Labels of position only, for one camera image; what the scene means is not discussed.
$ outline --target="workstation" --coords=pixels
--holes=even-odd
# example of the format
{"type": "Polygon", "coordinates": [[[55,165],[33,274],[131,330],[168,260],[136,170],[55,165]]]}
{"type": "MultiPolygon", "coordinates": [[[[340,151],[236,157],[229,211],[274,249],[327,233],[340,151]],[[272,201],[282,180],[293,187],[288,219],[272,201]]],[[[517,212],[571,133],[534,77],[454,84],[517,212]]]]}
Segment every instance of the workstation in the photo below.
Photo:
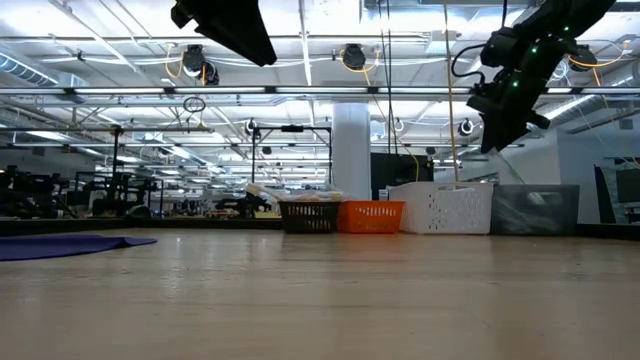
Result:
{"type": "Polygon", "coordinates": [[[3,6],[9,357],[640,350],[640,2],[3,6]]]}

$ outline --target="wooden table surface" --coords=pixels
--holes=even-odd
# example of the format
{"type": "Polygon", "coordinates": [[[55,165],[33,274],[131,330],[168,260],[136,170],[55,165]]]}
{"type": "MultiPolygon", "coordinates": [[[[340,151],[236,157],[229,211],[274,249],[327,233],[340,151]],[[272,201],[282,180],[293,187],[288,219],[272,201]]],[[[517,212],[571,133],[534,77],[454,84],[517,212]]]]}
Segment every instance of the wooden table surface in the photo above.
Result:
{"type": "Polygon", "coordinates": [[[101,233],[0,263],[2,359],[640,359],[640,243],[101,233]]]}

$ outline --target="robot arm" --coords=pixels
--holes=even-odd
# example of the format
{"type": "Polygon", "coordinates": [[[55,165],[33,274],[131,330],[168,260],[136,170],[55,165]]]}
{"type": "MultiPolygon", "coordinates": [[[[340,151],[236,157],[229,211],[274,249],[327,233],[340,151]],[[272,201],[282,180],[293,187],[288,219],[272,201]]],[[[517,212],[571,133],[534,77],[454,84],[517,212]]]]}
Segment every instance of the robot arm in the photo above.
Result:
{"type": "Polygon", "coordinates": [[[513,28],[494,32],[480,59],[502,66],[491,83],[474,86],[467,105],[480,112],[484,135],[480,151],[500,151],[525,135],[527,123],[547,129],[550,122],[532,108],[566,54],[580,55],[575,38],[600,20],[615,0],[547,0],[513,28]]]}

